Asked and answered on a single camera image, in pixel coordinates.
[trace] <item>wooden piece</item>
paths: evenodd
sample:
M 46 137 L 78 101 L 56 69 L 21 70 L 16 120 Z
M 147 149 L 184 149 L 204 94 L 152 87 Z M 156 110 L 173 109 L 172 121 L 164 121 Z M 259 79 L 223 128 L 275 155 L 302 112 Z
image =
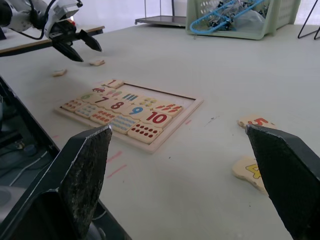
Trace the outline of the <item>wooden piece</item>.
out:
M 74 113 L 77 109 L 83 107 L 86 104 L 87 104 L 86 102 L 76 99 L 76 100 L 71 100 L 69 102 L 66 102 L 61 107 L 65 110 L 68 110 Z
M 150 110 L 144 106 L 131 105 L 122 111 L 122 115 L 132 117 L 133 119 L 141 119 L 146 114 L 149 114 Z
M 141 96 L 137 98 L 133 103 L 135 105 L 146 107 L 150 110 L 153 109 L 155 105 L 157 105 L 160 101 L 156 98 L 148 97 L 148 96 Z
M 110 122 L 113 130 L 121 134 L 127 134 L 130 128 L 136 125 L 139 120 L 133 119 L 129 116 L 118 115 Z
M 267 193 L 257 161 L 253 157 L 244 156 L 232 167 L 232 173 L 238 179 L 246 180 L 263 193 Z
M 172 117 L 157 111 L 150 111 L 149 114 L 145 115 L 140 120 L 146 124 L 151 124 L 157 128 L 163 129 L 170 123 Z
M 259 125 L 266 128 L 277 129 L 276 125 L 265 118 L 261 117 L 257 114 L 252 114 L 249 116 L 245 116 L 240 118 L 237 121 L 238 125 L 242 128 L 246 128 L 247 124 Z
M 161 128 L 140 121 L 128 131 L 128 136 L 146 144 L 151 144 L 162 132 Z
M 122 112 L 130 106 L 131 104 L 128 102 L 112 99 L 104 108 L 107 110 L 111 110 L 114 113 L 122 114 Z
M 124 81 L 118 80 L 118 79 L 111 79 L 101 84 L 102 87 L 108 87 L 117 89 L 120 88 L 123 84 L 125 84 Z
M 94 121 L 95 123 L 101 124 L 101 125 L 107 125 L 109 122 L 111 122 L 118 114 L 108 111 L 105 109 L 100 109 L 95 111 L 91 117 L 90 120 Z
M 53 77 L 60 77 L 60 76 L 65 75 L 67 73 L 67 71 L 68 71 L 67 69 L 60 69 L 60 70 L 54 71 L 52 73 L 52 76 Z
M 97 111 L 98 108 L 99 107 L 97 107 L 96 105 L 86 104 L 83 107 L 77 109 L 74 113 L 83 118 L 89 119 L 91 115 L 93 115 Z
M 154 111 L 167 114 L 173 118 L 177 116 L 183 109 L 183 106 L 171 102 L 160 102 L 159 104 L 156 104 L 153 108 Z

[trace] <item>wooden puzzle tray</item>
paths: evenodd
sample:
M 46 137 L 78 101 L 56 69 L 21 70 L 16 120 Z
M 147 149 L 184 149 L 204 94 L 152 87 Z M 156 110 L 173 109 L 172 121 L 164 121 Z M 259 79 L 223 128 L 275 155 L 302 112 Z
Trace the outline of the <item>wooden puzzle tray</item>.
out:
M 154 153 L 203 102 L 202 99 L 195 97 L 164 92 L 120 80 L 112 81 L 112 88 L 107 87 L 107 82 L 102 83 L 77 99 L 56 107 L 54 111 L 92 128 L 110 124 L 114 137 L 148 153 Z M 157 105 L 166 106 L 167 103 L 174 103 L 171 104 L 174 106 L 171 109 L 169 107 L 156 109 L 156 101 Z

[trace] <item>table surface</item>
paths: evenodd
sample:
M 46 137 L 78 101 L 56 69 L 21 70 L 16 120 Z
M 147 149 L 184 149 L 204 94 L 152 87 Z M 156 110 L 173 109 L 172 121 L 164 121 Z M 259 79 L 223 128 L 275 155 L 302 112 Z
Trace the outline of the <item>table surface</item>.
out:
M 79 26 L 77 27 L 77 32 L 81 29 L 87 32 L 93 32 L 104 29 L 105 26 Z M 33 37 L 40 37 L 41 31 L 35 28 L 29 28 L 27 31 L 24 31 L 25 34 L 31 35 Z M 50 42 L 51 40 L 47 39 L 45 36 L 41 40 L 34 40 L 32 38 L 23 36 L 17 32 L 9 30 L 9 32 L 5 33 L 6 39 L 0 40 L 0 53 L 6 53 L 12 50 L 22 49 L 26 47 L 31 47 L 35 45 L 44 44 Z
M 94 83 L 117 78 L 201 96 L 192 121 L 154 154 L 112 139 L 108 156 L 118 157 L 107 164 L 100 199 L 133 239 L 289 240 L 268 196 L 231 169 L 242 156 L 254 156 L 236 123 L 249 114 L 299 136 L 320 155 L 320 43 L 297 39 L 300 27 L 253 41 L 135 26 L 97 35 L 103 52 L 75 42 L 83 63 L 50 47 L 0 58 L 0 74 L 60 149 L 88 127 L 53 109 Z M 97 56 L 106 64 L 89 66 Z M 51 77 L 62 67 L 65 76 Z

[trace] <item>wooden puzzle board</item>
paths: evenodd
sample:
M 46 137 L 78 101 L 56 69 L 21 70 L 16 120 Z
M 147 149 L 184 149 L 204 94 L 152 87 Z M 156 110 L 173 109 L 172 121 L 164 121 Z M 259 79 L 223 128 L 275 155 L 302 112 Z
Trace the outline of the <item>wooden puzzle board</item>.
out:
M 134 92 L 143 96 L 156 98 L 158 100 L 168 101 L 177 105 L 183 106 L 183 110 L 172 119 L 172 121 L 163 128 L 163 132 L 150 144 L 139 141 L 128 135 L 121 134 L 117 131 L 113 131 L 112 135 L 118 139 L 121 139 L 127 144 L 140 148 L 148 153 L 154 153 L 168 138 L 169 136 L 200 106 L 203 102 L 202 99 L 182 96 L 175 93 L 163 92 L 157 89 L 151 89 L 144 86 L 133 85 L 130 83 L 124 83 L 124 85 L 117 88 L 117 90 Z M 67 111 L 62 107 L 56 107 L 55 112 L 62 114 L 68 118 L 76 120 L 82 124 L 90 126 L 92 128 L 101 127 L 102 125 L 96 123 L 90 119 L 83 118 L 73 112 Z

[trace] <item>table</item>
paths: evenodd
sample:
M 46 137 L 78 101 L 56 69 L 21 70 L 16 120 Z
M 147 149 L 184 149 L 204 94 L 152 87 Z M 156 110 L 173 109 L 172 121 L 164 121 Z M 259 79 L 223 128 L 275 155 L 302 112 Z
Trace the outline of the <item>table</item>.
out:
M 102 34 L 104 28 L 105 26 L 81 26 L 77 27 L 77 32 L 83 29 L 90 36 L 94 36 Z M 34 28 L 29 28 L 24 33 L 34 37 L 40 37 L 41 35 L 41 32 Z M 42 40 L 34 40 L 10 30 L 8 33 L 5 33 L 5 37 L 5 40 L 0 40 L 0 57 L 27 53 L 52 46 L 51 40 L 45 36 Z
M 194 39 L 183 29 L 135 26 L 96 36 L 104 52 L 74 44 L 85 62 L 100 56 L 104 66 L 72 62 L 46 48 L 0 58 L 0 74 L 59 149 L 88 127 L 53 108 L 94 83 L 118 78 L 201 96 L 191 122 L 154 154 L 112 139 L 109 158 L 118 157 L 107 164 L 100 200 L 134 240 L 289 240 L 270 199 L 231 169 L 241 156 L 253 156 L 236 123 L 252 113 L 320 155 L 314 130 L 320 127 L 319 42 L 297 39 L 300 27 L 287 25 L 274 37 L 252 41 Z M 61 66 L 68 74 L 51 77 Z

